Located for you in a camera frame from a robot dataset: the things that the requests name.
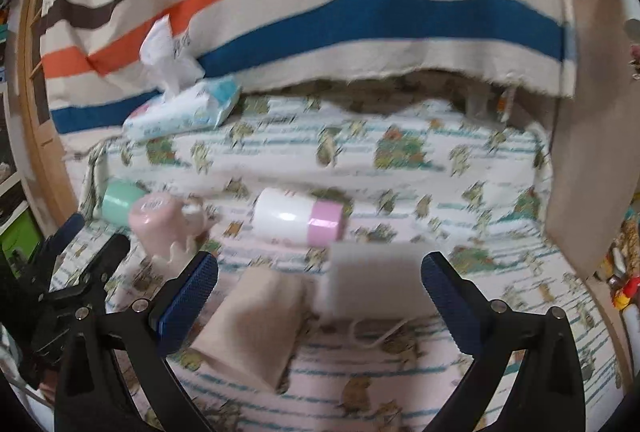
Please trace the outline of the baby wipes pack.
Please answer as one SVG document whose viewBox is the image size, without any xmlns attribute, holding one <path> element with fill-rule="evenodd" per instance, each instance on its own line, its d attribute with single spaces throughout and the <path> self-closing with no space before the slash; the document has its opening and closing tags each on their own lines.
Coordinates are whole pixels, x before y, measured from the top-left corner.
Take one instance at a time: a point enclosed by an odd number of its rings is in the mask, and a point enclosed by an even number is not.
<svg viewBox="0 0 640 432">
<path fill-rule="evenodd" d="M 146 79 L 160 94 L 122 124 L 122 132 L 131 141 L 217 128 L 239 101 L 238 81 L 230 75 L 207 78 L 194 56 L 178 47 L 167 15 L 153 24 L 139 56 Z"/>
</svg>

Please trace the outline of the white ceramic mug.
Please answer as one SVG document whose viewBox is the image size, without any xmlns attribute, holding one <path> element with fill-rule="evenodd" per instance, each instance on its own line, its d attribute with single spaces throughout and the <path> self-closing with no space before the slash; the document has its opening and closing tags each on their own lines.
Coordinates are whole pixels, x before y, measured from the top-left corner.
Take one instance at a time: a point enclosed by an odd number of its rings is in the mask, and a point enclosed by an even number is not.
<svg viewBox="0 0 640 432">
<path fill-rule="evenodd" d="M 437 314 L 421 281 L 421 264 L 438 249 L 434 241 L 337 241 L 329 249 L 328 270 L 317 282 L 314 309 L 324 323 L 346 323 L 352 345 L 376 348 L 408 322 Z M 394 326 L 378 340 L 358 340 L 357 326 L 372 321 Z"/>
</svg>

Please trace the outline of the mint green plastic cup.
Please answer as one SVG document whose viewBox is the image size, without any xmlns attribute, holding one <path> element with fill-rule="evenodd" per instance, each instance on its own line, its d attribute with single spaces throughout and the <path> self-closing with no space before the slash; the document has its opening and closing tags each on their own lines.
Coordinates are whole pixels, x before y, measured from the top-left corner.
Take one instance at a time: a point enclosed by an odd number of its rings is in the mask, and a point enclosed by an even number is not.
<svg viewBox="0 0 640 432">
<path fill-rule="evenodd" d="M 100 209 L 101 219 L 119 227 L 128 227 L 129 212 L 134 203 L 146 195 L 137 184 L 113 180 L 107 184 Z"/>
</svg>

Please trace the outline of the wooden cabinet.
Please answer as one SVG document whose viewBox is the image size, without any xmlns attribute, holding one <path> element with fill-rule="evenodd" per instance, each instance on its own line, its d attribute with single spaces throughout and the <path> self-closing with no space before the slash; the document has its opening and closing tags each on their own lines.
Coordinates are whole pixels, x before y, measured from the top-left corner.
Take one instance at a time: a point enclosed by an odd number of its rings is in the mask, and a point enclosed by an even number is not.
<svg viewBox="0 0 640 432">
<path fill-rule="evenodd" d="M 597 270 L 639 178 L 639 85 L 622 0 L 574 0 L 577 80 L 553 133 L 547 232 L 581 278 Z"/>
</svg>

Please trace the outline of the beige cylindrical cup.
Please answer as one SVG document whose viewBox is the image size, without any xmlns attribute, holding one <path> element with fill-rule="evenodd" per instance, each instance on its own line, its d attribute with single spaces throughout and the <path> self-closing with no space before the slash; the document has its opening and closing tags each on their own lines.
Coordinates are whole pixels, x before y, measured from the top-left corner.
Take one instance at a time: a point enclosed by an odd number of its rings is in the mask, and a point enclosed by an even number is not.
<svg viewBox="0 0 640 432">
<path fill-rule="evenodd" d="M 249 267 L 192 342 L 218 374 L 274 393 L 306 310 L 302 276 Z"/>
</svg>

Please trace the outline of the white and pink cup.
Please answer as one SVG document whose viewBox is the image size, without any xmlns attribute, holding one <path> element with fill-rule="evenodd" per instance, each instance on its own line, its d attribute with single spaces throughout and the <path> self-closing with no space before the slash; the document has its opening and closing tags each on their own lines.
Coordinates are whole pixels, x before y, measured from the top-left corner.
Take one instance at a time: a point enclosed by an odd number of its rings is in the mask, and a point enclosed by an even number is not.
<svg viewBox="0 0 640 432">
<path fill-rule="evenodd" d="M 252 226 L 256 236 L 270 243 L 322 248 L 343 235 L 343 205 L 267 187 L 255 201 Z"/>
</svg>

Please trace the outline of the pink cup with white trim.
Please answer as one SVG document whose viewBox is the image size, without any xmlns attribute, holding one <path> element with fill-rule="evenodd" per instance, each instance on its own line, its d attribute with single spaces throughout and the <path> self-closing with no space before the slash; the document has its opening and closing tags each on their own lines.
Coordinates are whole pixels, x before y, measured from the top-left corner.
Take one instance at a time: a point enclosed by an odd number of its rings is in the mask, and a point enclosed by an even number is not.
<svg viewBox="0 0 640 432">
<path fill-rule="evenodd" d="M 199 204 L 157 192 L 134 202 L 128 213 L 128 224 L 149 256 L 169 262 L 171 251 L 186 252 L 188 239 L 206 230 L 207 215 Z"/>
</svg>

